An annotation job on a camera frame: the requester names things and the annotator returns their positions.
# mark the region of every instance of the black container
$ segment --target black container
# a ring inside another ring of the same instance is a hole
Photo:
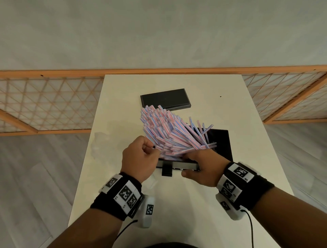
[[[209,143],[217,142],[217,147],[213,148],[215,152],[225,157],[229,161],[233,161],[231,143],[229,141],[228,130],[210,129],[208,132]],[[159,158],[157,168],[163,166],[172,167],[172,169],[192,169],[199,170],[199,165],[196,161],[187,159],[185,161],[171,161]]]

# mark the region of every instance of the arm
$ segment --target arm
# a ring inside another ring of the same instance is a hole
[[[149,139],[139,136],[123,151],[121,172],[142,183],[154,172],[159,155]],[[112,247],[122,223],[111,214],[90,208],[48,247]]]
[[[217,186],[229,163],[211,149],[186,158],[197,161],[201,171],[184,170],[182,176],[209,187]],[[327,214],[279,188],[267,191],[251,213],[283,248],[326,247]]]

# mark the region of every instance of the hand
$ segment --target hand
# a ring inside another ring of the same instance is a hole
[[[225,167],[230,162],[211,149],[195,150],[185,154],[184,158],[197,161],[201,171],[183,170],[182,176],[208,187],[217,186]]]
[[[144,182],[154,172],[160,151],[153,148],[154,144],[146,137],[139,136],[124,151],[120,172]]]

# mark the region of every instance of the forearm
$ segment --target forearm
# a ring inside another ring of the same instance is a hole
[[[327,214],[279,188],[265,193],[251,213],[283,248],[327,244]]]
[[[112,247],[122,226],[118,218],[98,209],[88,209],[49,248]]]

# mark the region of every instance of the right hand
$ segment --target right hand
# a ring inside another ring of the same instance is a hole
[[[224,169],[230,162],[211,149],[195,150],[184,155],[198,162],[201,171],[183,170],[182,177],[196,181],[199,184],[216,187]]]

